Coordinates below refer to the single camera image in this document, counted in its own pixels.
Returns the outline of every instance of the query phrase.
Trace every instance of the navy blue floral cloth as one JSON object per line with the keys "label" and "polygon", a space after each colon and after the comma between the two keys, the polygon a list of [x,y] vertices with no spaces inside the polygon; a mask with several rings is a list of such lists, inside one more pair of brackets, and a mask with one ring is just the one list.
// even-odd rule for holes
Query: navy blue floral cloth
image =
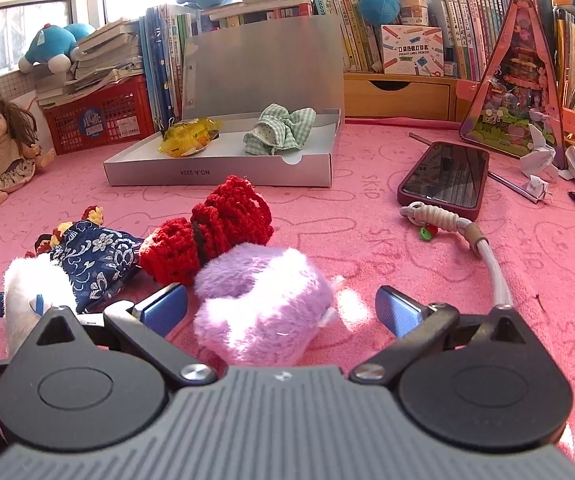
{"label": "navy blue floral cloth", "polygon": [[50,259],[72,281],[79,314],[110,300],[138,270],[142,238],[80,220],[67,229]]}

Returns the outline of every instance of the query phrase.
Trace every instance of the red plastic crate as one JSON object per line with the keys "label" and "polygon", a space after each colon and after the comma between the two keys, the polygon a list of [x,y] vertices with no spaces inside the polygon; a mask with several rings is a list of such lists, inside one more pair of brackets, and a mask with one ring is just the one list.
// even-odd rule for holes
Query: red plastic crate
{"label": "red plastic crate", "polygon": [[154,133],[147,86],[141,75],[43,113],[58,155],[141,140]]}

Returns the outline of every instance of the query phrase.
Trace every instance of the round container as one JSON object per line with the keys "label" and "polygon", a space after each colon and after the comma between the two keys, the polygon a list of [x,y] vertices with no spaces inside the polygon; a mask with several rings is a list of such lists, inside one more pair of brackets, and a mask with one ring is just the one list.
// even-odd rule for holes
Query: round container
{"label": "round container", "polygon": [[427,27],[427,2],[425,0],[400,0],[401,24],[424,25]]}

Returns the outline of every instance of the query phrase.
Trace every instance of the purple fluffy plush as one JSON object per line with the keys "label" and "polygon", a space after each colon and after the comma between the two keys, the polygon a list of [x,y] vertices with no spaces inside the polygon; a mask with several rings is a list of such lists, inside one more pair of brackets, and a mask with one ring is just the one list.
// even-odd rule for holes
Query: purple fluffy plush
{"label": "purple fluffy plush", "polygon": [[248,243],[203,267],[194,291],[196,338],[229,365],[295,365],[334,302],[304,254]]}

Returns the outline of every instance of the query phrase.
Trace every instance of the metal rod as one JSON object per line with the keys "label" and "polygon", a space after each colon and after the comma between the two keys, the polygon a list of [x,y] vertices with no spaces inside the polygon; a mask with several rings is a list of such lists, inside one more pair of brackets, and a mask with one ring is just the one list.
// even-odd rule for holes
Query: metal rod
{"label": "metal rod", "polygon": [[[416,139],[420,142],[422,142],[423,144],[427,144],[428,146],[430,146],[432,143],[429,142],[429,140],[424,139],[423,137],[421,137],[420,135],[417,134],[413,134],[412,132],[410,132],[410,137],[412,139]],[[503,177],[498,176],[496,173],[492,173],[490,170],[488,170],[488,175],[490,177],[492,177],[494,180],[496,180],[497,182],[500,182],[501,184],[503,184],[503,186],[507,187],[508,189],[511,189],[512,191],[514,191],[515,193],[518,193],[520,196],[525,197],[526,199],[528,199],[530,202],[538,204],[539,200],[538,198],[536,198],[535,196],[530,195],[528,192],[525,191],[525,189],[523,189],[522,187],[517,186],[516,184],[512,184],[509,180],[505,180]]]}

